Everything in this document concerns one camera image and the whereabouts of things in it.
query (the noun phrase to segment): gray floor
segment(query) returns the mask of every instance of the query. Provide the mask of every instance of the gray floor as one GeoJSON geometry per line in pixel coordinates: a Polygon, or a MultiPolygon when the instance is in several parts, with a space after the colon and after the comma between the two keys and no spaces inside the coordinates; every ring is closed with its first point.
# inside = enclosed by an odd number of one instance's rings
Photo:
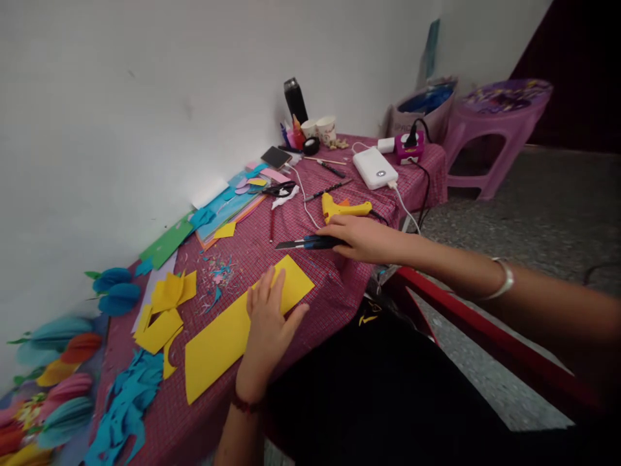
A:
{"type": "MultiPolygon", "coordinates": [[[[492,201],[450,192],[449,202],[430,212],[423,234],[580,282],[592,265],[621,260],[620,175],[620,156],[527,148],[492,201]]],[[[619,269],[602,269],[590,286],[621,296],[620,276],[619,269]]],[[[437,312],[421,307],[444,351],[509,428],[571,423],[437,312]]],[[[265,463],[291,464],[273,445],[266,447],[265,463]]]]}

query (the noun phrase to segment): table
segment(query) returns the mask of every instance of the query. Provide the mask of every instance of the table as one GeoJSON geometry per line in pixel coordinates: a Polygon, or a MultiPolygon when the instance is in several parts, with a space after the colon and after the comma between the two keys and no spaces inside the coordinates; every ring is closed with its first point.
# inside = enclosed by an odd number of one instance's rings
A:
{"type": "MultiPolygon", "coordinates": [[[[404,215],[394,192],[387,188],[369,191],[358,171],[351,162],[354,142],[367,146],[376,144],[376,139],[340,135],[346,138],[350,148],[329,151],[322,148],[317,157],[345,161],[346,166],[334,165],[345,172],[353,181],[331,194],[338,203],[349,198],[352,205],[370,201],[373,209],[386,218],[390,225],[398,227],[404,215]]],[[[359,144],[358,151],[363,149],[359,144]]],[[[394,156],[387,158],[395,165],[394,156]]],[[[444,150],[435,144],[426,146],[421,164],[431,175],[431,188],[428,206],[446,201],[446,162],[444,150]]],[[[302,178],[307,195],[318,192],[337,183],[340,179],[321,167],[317,162],[303,159],[296,166],[302,178]]],[[[414,166],[397,166],[399,173],[398,188],[408,209],[420,209],[426,190],[424,172],[414,166]]],[[[294,172],[288,174],[298,181],[294,172]]],[[[276,208],[274,216],[274,245],[280,241],[300,239],[312,234],[316,229],[312,225],[301,202],[302,195],[276,208]]],[[[238,224],[233,238],[219,240],[216,245],[202,252],[195,236],[191,236],[180,246],[175,265],[175,273],[197,270],[197,296],[183,303],[178,311],[184,321],[183,332],[175,339],[169,359],[177,371],[160,385],[160,391],[144,416],[146,426],[146,445],[136,455],[133,464],[169,465],[192,464],[193,461],[209,454],[219,441],[224,417],[228,408],[230,390],[233,387],[239,361],[235,363],[216,383],[211,386],[191,406],[188,406],[185,392],[184,348],[196,334],[223,312],[246,289],[254,284],[260,274],[270,265],[278,262],[284,255],[290,254],[293,260],[304,270],[315,284],[315,288],[303,300],[310,305],[310,311],[302,322],[295,339],[276,370],[275,377],[285,371],[291,364],[320,345],[332,334],[343,328],[356,314],[364,294],[372,265],[347,260],[331,250],[276,251],[268,242],[271,199],[262,202],[255,212],[238,224]],[[234,276],[218,304],[204,314],[205,305],[212,299],[207,295],[215,289],[213,282],[207,280],[208,261],[203,258],[216,257],[232,260],[234,276]]],[[[309,212],[317,224],[322,226],[323,214],[321,199],[307,203],[309,212]]],[[[147,277],[140,276],[134,283],[144,287],[147,277]]],[[[116,375],[124,371],[137,348],[130,330],[137,316],[138,306],[127,315],[111,319],[105,357],[102,364],[100,389],[97,394],[95,422],[98,425],[104,411],[104,400],[116,375]]],[[[118,463],[124,464],[133,439],[125,446],[118,463]]]]}

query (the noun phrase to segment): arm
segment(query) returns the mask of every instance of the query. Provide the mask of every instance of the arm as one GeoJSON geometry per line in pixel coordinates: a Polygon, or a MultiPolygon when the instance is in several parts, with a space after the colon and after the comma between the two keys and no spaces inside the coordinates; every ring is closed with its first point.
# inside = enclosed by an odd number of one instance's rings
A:
{"type": "MultiPolygon", "coordinates": [[[[250,404],[263,399],[274,368],[309,310],[307,304],[301,304],[285,321],[280,313],[285,271],[281,271],[272,287],[273,279],[274,268],[271,267],[261,276],[255,289],[248,288],[250,333],[246,353],[237,371],[235,391],[239,398],[250,404]]],[[[214,464],[263,464],[263,436],[259,426],[259,412],[244,413],[231,404],[214,464]]]]}
{"type": "MultiPolygon", "coordinates": [[[[405,234],[371,219],[334,216],[318,234],[336,236],[350,244],[334,248],[346,257],[413,267],[474,302],[496,292],[505,281],[502,267],[481,254],[405,234]]],[[[552,351],[594,384],[601,385],[606,377],[619,374],[618,300],[522,267],[510,267],[514,286],[502,296],[478,305],[552,351]]]]}

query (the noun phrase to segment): silver bracelet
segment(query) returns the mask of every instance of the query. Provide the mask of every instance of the silver bracelet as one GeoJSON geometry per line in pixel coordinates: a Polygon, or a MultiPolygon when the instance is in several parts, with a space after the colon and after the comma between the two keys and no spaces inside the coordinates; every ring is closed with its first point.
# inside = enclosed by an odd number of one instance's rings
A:
{"type": "Polygon", "coordinates": [[[496,291],[494,294],[491,294],[490,296],[487,296],[486,298],[480,298],[477,301],[489,301],[489,300],[498,298],[499,296],[502,296],[507,291],[509,291],[511,287],[513,286],[513,284],[516,282],[515,279],[513,278],[513,271],[505,262],[503,262],[502,258],[492,258],[492,260],[496,263],[499,263],[500,266],[505,271],[505,282],[498,289],[498,291],[496,291]]]}

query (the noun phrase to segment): black tape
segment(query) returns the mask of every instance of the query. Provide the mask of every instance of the black tape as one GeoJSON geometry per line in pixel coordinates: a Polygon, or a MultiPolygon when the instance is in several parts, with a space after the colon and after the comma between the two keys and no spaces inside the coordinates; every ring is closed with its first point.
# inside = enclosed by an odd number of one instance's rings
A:
{"type": "Polygon", "coordinates": [[[304,141],[302,152],[304,155],[315,155],[319,152],[319,138],[312,137],[304,141]]]}

